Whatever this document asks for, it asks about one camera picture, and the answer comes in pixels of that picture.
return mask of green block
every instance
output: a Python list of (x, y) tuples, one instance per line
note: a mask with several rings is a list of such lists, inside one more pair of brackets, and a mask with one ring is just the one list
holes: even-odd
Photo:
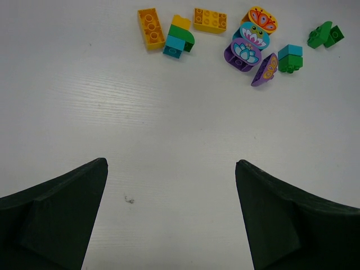
[(293, 73), (303, 67), (303, 58), (297, 55), (287, 55), (279, 61), (280, 72)]
[(172, 24), (170, 26), (169, 35), (185, 41), (184, 51), (186, 51), (186, 52), (190, 52), (192, 46), (194, 46), (194, 44), (195, 44), (194, 36), (188, 30), (178, 27), (176, 25)]
[(332, 21), (326, 21), (314, 31), (312, 31), (309, 35), (308, 46), (316, 49), (320, 45), (327, 42), (330, 34)]
[(340, 28), (338, 26), (335, 26), (331, 28), (330, 35), (328, 35), (327, 41), (324, 43), (324, 46), (326, 48), (331, 47), (335, 43), (339, 42), (344, 38), (344, 35), (342, 34)]

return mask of gray surface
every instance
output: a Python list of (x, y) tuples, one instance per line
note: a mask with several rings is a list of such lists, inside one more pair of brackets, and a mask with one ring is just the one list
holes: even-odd
[[(360, 207), (359, 2), (264, 3), (279, 22), (264, 55), (301, 45), (304, 67), (254, 89), (257, 68), (239, 73), (223, 50), (255, 2), (1, 1), (0, 196), (106, 157), (88, 270), (252, 269), (239, 159)], [(227, 13), (228, 30), (192, 29), (180, 61), (146, 52), (138, 9), (156, 7), (167, 34), (195, 6)], [(345, 39), (307, 47), (326, 20)]]

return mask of rectangular yellow block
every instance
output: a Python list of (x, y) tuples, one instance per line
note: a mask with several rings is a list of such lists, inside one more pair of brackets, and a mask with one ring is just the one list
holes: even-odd
[(163, 48), (165, 38), (156, 9), (138, 10), (137, 13), (146, 48), (148, 50)]
[(220, 34), (226, 31), (227, 15), (210, 10), (196, 8), (193, 16), (193, 27), (196, 30)]
[(183, 18), (180, 15), (175, 15), (171, 24), (189, 31), (191, 20)]

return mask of black object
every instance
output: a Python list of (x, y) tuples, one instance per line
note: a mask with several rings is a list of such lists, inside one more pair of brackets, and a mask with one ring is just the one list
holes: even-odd
[(106, 159), (0, 199), (0, 269), (80, 270), (107, 178)]
[(314, 196), (245, 160), (235, 175), (255, 270), (360, 269), (360, 209)]

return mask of curved purple block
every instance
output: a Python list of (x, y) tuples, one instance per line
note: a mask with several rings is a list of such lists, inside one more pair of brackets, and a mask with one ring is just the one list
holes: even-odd
[(259, 86), (274, 78), (274, 73), (277, 71), (278, 58), (275, 53), (270, 54), (261, 63), (258, 72), (256, 73), (251, 86)]
[(242, 72), (250, 71), (261, 62), (261, 52), (244, 38), (234, 39), (224, 51), (225, 60)]

